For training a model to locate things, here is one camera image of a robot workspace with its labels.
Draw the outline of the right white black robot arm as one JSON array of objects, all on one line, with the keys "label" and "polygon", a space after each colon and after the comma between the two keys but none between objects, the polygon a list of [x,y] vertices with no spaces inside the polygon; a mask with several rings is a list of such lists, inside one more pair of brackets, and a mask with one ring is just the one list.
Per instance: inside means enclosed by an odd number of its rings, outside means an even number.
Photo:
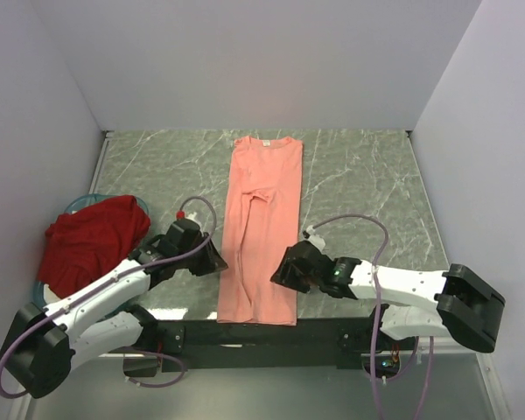
[{"label": "right white black robot arm", "polygon": [[310,241],[288,247],[271,282],[306,293],[311,287],[332,298],[387,304],[367,327],[367,341],[385,349],[410,337],[452,338],[477,353],[496,347],[505,298],[462,264],[415,271],[352,257],[331,259]]}]

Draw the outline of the salmon pink t shirt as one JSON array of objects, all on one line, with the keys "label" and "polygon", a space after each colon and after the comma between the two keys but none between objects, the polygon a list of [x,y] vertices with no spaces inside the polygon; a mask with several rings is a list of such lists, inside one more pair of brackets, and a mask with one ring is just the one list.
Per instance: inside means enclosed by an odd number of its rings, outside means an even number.
[{"label": "salmon pink t shirt", "polygon": [[235,140],[228,179],[217,320],[293,326],[297,293],[272,283],[298,240],[303,143],[292,137]]}]

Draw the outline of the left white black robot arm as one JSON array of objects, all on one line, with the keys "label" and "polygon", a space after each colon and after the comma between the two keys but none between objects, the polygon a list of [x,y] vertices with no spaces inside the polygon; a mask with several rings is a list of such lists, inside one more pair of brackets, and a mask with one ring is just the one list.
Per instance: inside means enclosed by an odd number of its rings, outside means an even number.
[{"label": "left white black robot arm", "polygon": [[44,307],[26,304],[0,349],[0,396],[47,396],[77,367],[119,349],[165,359],[158,320],[130,300],[179,270],[203,277],[227,267],[211,234],[182,218],[73,295]]}]

